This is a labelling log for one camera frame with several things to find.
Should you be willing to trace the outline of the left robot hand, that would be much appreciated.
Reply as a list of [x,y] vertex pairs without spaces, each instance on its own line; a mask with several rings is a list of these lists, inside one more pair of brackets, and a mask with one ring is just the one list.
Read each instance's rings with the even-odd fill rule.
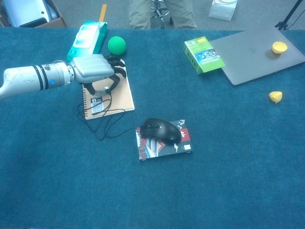
[[[124,69],[125,63],[117,56],[103,56],[102,54],[92,54],[87,56],[74,57],[69,63],[74,71],[74,80],[83,85],[93,96],[104,96],[110,94],[120,82],[118,74],[124,78],[127,72]],[[112,85],[96,90],[93,83],[111,79]]]

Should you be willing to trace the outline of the tan spiral notebook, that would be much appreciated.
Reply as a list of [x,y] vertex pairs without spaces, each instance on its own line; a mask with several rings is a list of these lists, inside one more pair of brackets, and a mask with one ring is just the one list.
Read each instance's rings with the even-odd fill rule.
[[[135,109],[128,77],[124,78],[121,74],[118,76],[120,78],[119,84],[110,94],[104,96],[93,96],[84,86],[82,87],[83,103],[80,106],[79,114],[85,120]],[[112,83],[111,79],[105,79],[94,82],[92,85],[98,91],[111,86]]]

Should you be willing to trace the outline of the black computer mouse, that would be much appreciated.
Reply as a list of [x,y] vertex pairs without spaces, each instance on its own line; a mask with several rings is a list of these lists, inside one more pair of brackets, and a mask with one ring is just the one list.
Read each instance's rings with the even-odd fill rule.
[[146,119],[140,126],[140,135],[171,145],[182,140],[181,133],[175,125],[158,118]]

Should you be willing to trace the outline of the teal wet wipes pack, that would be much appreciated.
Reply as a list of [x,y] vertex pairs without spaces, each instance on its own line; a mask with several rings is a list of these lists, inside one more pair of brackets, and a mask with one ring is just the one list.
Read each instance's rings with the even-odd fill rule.
[[108,29],[108,23],[85,21],[76,34],[67,54],[67,61],[74,57],[99,54]]

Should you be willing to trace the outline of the green ball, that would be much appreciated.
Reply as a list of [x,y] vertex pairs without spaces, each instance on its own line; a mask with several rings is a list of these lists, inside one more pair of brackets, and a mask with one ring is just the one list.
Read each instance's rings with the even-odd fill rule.
[[108,49],[111,54],[122,55],[126,51],[126,42],[120,36],[113,36],[108,41]]

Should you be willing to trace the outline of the yellow ruler strip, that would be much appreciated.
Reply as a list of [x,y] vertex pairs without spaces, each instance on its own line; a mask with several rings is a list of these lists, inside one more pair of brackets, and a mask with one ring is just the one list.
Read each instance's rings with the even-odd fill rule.
[[99,16],[99,22],[103,22],[104,21],[106,9],[107,9],[107,4],[103,4],[102,8],[101,8],[100,16]]

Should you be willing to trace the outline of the seated person in khaki trousers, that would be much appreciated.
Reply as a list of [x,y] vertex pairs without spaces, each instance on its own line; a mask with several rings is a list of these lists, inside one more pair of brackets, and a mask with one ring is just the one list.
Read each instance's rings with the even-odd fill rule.
[[[193,17],[192,0],[164,0],[169,10],[174,28],[197,29]],[[129,0],[129,26],[131,29],[150,29],[152,0]]]

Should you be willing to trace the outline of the cardboard box with grey device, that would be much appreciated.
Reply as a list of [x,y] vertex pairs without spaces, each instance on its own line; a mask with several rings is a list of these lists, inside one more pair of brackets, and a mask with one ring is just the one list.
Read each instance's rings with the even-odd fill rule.
[[54,0],[0,0],[0,26],[67,28]]

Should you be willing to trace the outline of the metal stool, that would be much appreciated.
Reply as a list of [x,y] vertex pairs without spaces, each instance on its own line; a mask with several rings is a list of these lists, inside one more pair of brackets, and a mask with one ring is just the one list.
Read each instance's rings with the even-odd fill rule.
[[150,19],[159,19],[161,29],[165,29],[164,17],[169,14],[164,0],[151,0]]

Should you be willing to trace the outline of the green cardboard box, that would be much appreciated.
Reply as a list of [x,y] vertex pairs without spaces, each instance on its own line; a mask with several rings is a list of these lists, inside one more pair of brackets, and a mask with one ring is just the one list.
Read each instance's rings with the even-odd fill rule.
[[225,67],[219,53],[205,36],[184,42],[183,52],[197,74]]

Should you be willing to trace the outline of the blue table cloth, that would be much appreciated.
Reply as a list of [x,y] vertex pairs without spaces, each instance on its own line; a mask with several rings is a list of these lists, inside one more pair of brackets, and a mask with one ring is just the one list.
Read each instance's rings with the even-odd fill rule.
[[[237,87],[198,75],[184,41],[227,35],[108,30],[135,105],[111,138],[77,117],[77,83],[0,101],[0,228],[305,229],[305,64]],[[140,160],[148,118],[184,119],[193,151]]]

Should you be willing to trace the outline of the white box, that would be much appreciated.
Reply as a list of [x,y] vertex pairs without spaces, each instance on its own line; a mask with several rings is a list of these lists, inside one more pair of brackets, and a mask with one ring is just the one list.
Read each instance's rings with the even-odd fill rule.
[[230,21],[235,12],[238,0],[213,0],[209,17]]

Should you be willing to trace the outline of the grey closed laptop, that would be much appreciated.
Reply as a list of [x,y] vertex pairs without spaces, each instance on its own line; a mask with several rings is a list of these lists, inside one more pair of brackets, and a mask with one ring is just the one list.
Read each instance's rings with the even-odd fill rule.
[[[277,41],[287,44],[286,52],[272,52],[272,44]],[[305,55],[274,26],[238,32],[210,43],[225,63],[222,70],[233,86],[305,62]]]

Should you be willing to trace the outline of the yellow lemon-shaped toy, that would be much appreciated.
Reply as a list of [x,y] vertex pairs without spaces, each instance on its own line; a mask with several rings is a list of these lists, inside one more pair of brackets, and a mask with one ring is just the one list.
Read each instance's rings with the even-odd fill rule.
[[279,103],[283,98],[283,93],[281,91],[273,91],[269,93],[269,99],[275,104]]

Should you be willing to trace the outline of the yellow fluted cup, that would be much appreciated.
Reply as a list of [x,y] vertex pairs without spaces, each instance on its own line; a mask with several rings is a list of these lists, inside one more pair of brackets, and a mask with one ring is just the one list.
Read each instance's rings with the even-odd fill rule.
[[282,54],[282,53],[286,52],[287,49],[288,49],[288,46],[284,42],[277,41],[272,44],[272,52],[275,54]]

